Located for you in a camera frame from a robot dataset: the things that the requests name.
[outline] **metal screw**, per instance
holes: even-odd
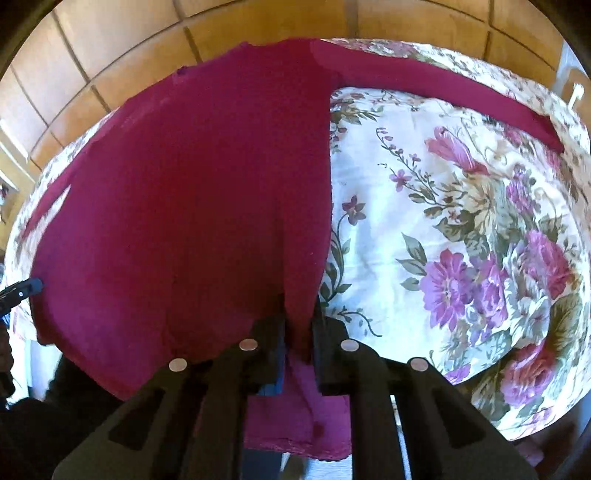
[[[410,361],[410,366],[417,372],[425,372],[429,368],[429,362],[424,358],[416,357]]]
[[[168,364],[168,368],[173,372],[182,372],[188,366],[184,358],[175,358]]]
[[[239,347],[244,352],[252,352],[258,348],[258,342],[254,338],[245,338],[240,342]]]
[[[345,351],[345,352],[356,352],[357,350],[359,350],[359,344],[355,341],[355,340],[343,340],[340,343],[340,347]]]

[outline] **magenta cloth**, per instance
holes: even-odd
[[[330,243],[330,94],[405,90],[562,151],[550,120],[461,75],[320,40],[243,44],[128,100],[48,188],[70,187],[31,276],[40,340],[128,398],[170,359],[199,362],[289,317],[285,393],[249,403],[246,445],[350,453],[349,407],[316,391],[309,318]]]

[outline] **wooden wall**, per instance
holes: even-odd
[[[432,43],[550,86],[562,37],[527,0],[63,0],[0,80],[0,118],[36,174],[104,114],[247,40]]]

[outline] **bed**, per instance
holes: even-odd
[[[387,358],[427,358],[507,439],[541,430],[591,387],[585,126],[545,87],[484,61],[426,44],[330,41],[450,69],[552,119],[563,155],[442,100],[334,92],[332,240],[319,290],[351,337]],[[9,237],[6,283],[28,278],[67,196],[24,238],[47,186],[108,118],[42,172]],[[11,328],[36,338],[28,302]]]

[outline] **black plastic part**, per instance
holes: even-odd
[[[259,320],[215,360],[160,369],[56,469],[54,480],[237,480],[248,395],[279,392],[285,318]]]
[[[38,278],[29,278],[23,280],[4,290],[0,291],[0,318],[16,307],[23,300],[29,298],[31,295],[36,295],[43,290],[43,283]],[[10,373],[0,374],[0,406],[3,406],[7,398],[10,398],[16,392],[14,386],[14,379]]]
[[[390,395],[396,398],[413,480],[535,480],[527,461],[430,364],[416,371],[358,342],[344,351],[344,324],[312,324],[323,395],[350,395],[354,480],[405,478]]]

